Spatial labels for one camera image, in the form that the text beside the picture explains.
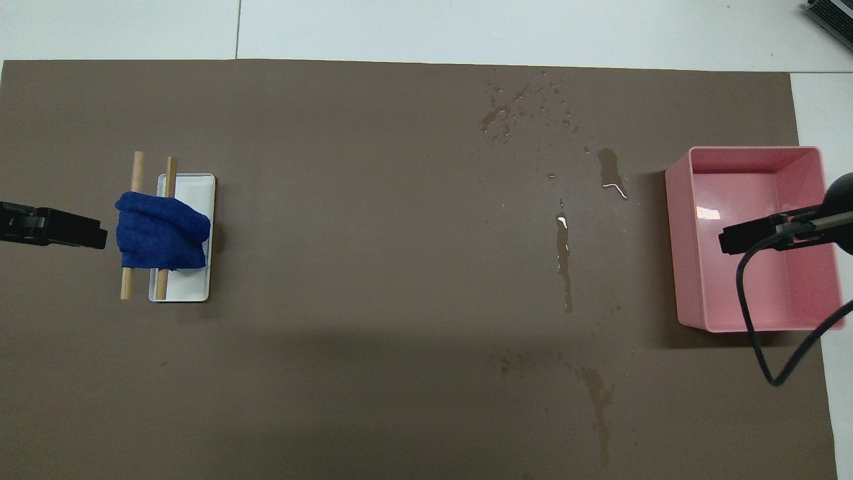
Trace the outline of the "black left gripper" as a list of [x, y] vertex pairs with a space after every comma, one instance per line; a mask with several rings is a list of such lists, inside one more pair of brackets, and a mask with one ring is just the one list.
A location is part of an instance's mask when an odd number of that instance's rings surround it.
[[62, 244], [103, 250], [109, 232], [97, 219], [49, 207], [1, 201], [1, 240], [22, 244]]

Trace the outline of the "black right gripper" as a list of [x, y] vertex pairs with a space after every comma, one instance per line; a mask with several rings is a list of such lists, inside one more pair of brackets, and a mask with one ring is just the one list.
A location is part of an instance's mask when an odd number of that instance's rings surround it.
[[753, 221], [729, 225], [718, 234], [723, 254], [744, 254], [764, 238], [786, 232], [787, 237], [773, 245], [775, 250], [808, 248], [820, 244], [836, 244], [852, 255], [852, 173], [838, 177], [818, 205], [769, 215]]

